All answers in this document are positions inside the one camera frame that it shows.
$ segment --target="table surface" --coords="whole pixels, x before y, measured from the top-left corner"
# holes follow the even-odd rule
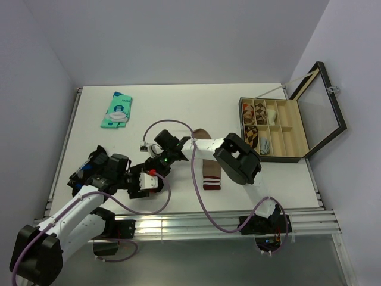
[[[238,101],[240,97],[256,97],[277,86],[277,83],[222,84],[222,85],[136,85],[136,86],[86,86],[82,90],[67,148],[54,191],[51,213],[57,212],[71,199],[67,186],[69,176],[87,159],[97,145],[109,155],[120,153],[132,160],[132,165],[148,158],[139,151],[144,131],[161,119],[177,119],[193,129],[203,128],[212,138],[223,138],[229,132],[240,134]],[[131,117],[125,128],[101,128],[102,118],[115,91],[133,97]],[[266,96],[285,98],[282,89]],[[163,129],[182,138],[189,131],[177,123],[161,123],[147,136],[153,142]],[[196,177],[203,201],[210,211],[249,210],[254,206],[240,185],[232,182],[224,172],[221,190],[202,190],[202,160],[195,164]],[[171,201],[162,213],[200,212],[191,178],[188,161],[176,162],[167,179],[172,188]],[[272,197],[286,209],[319,207],[313,183],[305,160],[299,163],[262,163],[264,182]],[[127,191],[116,195],[125,205],[140,212],[153,212],[167,199],[167,192],[149,198],[130,200]],[[128,213],[111,200],[103,205],[116,214]]]

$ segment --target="brown sock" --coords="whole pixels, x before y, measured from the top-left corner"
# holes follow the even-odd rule
[[[266,108],[262,103],[258,103],[255,106],[255,118],[257,119],[257,124],[259,125],[267,124]]]
[[[245,142],[254,149],[258,145],[258,128],[256,126],[246,126],[245,135]]]
[[[193,133],[196,139],[211,139],[208,132],[201,128]],[[221,166],[216,161],[202,161],[202,177],[204,190],[221,189]]]

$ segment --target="sock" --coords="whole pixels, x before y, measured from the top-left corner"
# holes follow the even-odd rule
[[[266,108],[262,103],[258,103],[255,106],[255,118],[257,119],[257,124],[259,125],[267,124]]]
[[[196,139],[211,139],[203,129],[194,131]],[[202,177],[204,190],[221,189],[221,166],[216,161],[202,161]]]
[[[103,128],[117,128],[126,127],[126,122],[130,118],[132,97],[121,94],[115,91],[110,106],[106,111],[106,115],[103,118],[101,127]],[[121,117],[121,114],[125,114],[124,119],[115,118]]]
[[[254,149],[258,145],[258,128],[256,126],[246,126],[245,135],[245,142]]]
[[[268,124],[275,125],[276,111],[272,109],[268,109],[267,115],[268,115]]]
[[[265,137],[260,138],[261,155],[267,155],[270,152],[270,143]]]
[[[243,120],[246,124],[254,124],[254,108],[250,104],[244,103],[243,107]]]

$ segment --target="metal frame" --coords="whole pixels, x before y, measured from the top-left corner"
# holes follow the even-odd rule
[[[212,217],[222,227],[234,229],[239,225],[239,217],[247,216],[249,211],[214,212]],[[292,220],[294,241],[297,235],[340,234],[340,227],[333,210],[313,212],[287,212]],[[204,213],[165,214],[155,216],[117,216],[116,220],[134,219],[136,241],[153,240],[200,240],[213,238],[249,238],[254,235],[242,235],[240,232],[226,234],[212,226]]]
[[[348,286],[358,286],[355,270],[352,266],[349,254],[344,246],[344,241],[341,234],[332,234],[333,243],[338,253],[338,258],[343,269],[346,284]]]
[[[73,126],[82,88],[77,90],[76,100],[71,113],[68,130],[66,133],[64,146],[61,151],[60,160],[55,172],[52,183],[49,200],[46,205],[44,218],[35,220],[38,224],[49,216],[49,211],[54,197],[54,191],[57,184],[58,175],[61,170],[63,158],[65,156],[66,146],[70,137],[71,128]],[[319,206],[317,208],[307,209],[286,209],[286,213],[290,216],[293,231],[289,234],[291,241],[295,242],[298,235],[321,235],[331,234],[338,252],[339,261],[341,263],[347,285],[357,286],[357,280],[353,267],[351,265],[348,253],[342,242],[341,230],[336,220],[333,210],[326,210],[318,191],[310,162],[306,159],[307,167],[311,176],[311,180],[316,192]],[[213,212],[212,217],[224,228],[235,228],[239,224],[239,216],[247,215],[247,211],[237,212]],[[167,241],[167,240],[201,240],[201,239],[219,239],[219,238],[254,238],[254,235],[241,235],[240,232],[234,234],[225,234],[213,227],[203,213],[182,213],[182,214],[165,214],[155,216],[116,216],[117,220],[134,219],[136,220],[136,230],[134,240],[137,241]]]

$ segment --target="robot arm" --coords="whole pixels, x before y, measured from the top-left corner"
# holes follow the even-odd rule
[[[155,141],[163,151],[151,153],[154,157],[131,168],[128,157],[113,154],[108,158],[103,148],[98,147],[70,177],[68,185],[73,188],[73,199],[37,227],[27,225],[18,233],[10,270],[13,272],[21,252],[40,233],[40,229],[50,223],[54,224],[53,227],[32,245],[17,269],[18,275],[37,285],[50,285],[63,263],[83,244],[99,235],[108,237],[113,228],[114,213],[99,207],[105,201],[103,196],[85,197],[86,194],[102,191],[114,195],[118,189],[126,189],[130,198],[141,198],[149,196],[151,191],[161,191],[163,182],[147,173],[155,170],[161,176],[167,176],[175,161],[192,159],[194,147],[190,137],[178,140],[167,130],[162,131]],[[260,173],[259,155],[236,134],[230,133],[216,140],[197,139],[196,145],[195,158],[217,161],[231,180],[243,186],[253,204],[268,196]],[[148,151],[146,144],[142,144],[140,150]],[[55,222],[55,217],[65,212],[78,198],[78,205]],[[279,213],[279,208],[271,201],[266,201],[256,211],[256,215],[270,223],[279,217]]]

